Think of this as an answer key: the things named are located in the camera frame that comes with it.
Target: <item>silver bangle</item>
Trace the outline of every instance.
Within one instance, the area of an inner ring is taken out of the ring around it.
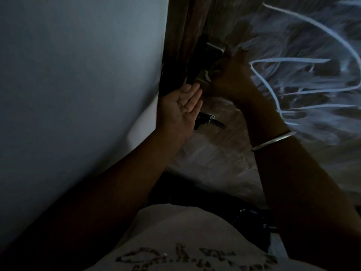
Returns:
[[[263,143],[261,145],[258,145],[256,147],[252,148],[252,152],[255,152],[258,149],[264,148],[265,146],[271,145],[273,143],[276,143],[276,142],[281,141],[283,139],[286,139],[288,137],[291,137],[291,136],[295,135],[296,133],[297,132],[295,132],[295,131],[291,131],[291,132],[288,132],[288,133],[286,133],[286,134],[284,134],[282,136],[279,136],[279,137],[277,137],[277,138],[275,138],[273,140],[267,141],[267,142],[265,142],[265,143]]]

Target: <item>gray wall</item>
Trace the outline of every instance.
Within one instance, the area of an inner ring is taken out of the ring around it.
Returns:
[[[111,155],[158,87],[168,0],[0,0],[0,247]]]

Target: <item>person's right arm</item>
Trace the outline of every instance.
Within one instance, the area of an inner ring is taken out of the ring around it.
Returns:
[[[246,119],[253,147],[289,132],[241,58],[223,62],[212,81]],[[255,151],[267,203],[290,258],[326,270],[353,270],[361,255],[361,218],[346,195],[293,136]]]

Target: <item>person's right hand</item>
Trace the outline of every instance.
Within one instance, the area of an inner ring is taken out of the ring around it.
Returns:
[[[246,53],[246,50],[240,50],[235,57],[223,57],[210,69],[211,92],[234,101],[243,98],[247,91],[255,89],[250,65],[245,61]]]

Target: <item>person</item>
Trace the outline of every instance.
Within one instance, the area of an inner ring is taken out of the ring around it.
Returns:
[[[242,55],[212,75],[218,96],[244,115],[253,147],[290,130],[250,78]],[[157,126],[135,150],[67,192],[8,247],[2,270],[354,270],[361,218],[294,136],[255,150],[269,208],[289,258],[275,258],[232,225],[195,207],[139,211],[170,160],[192,135],[199,84],[159,100]]]

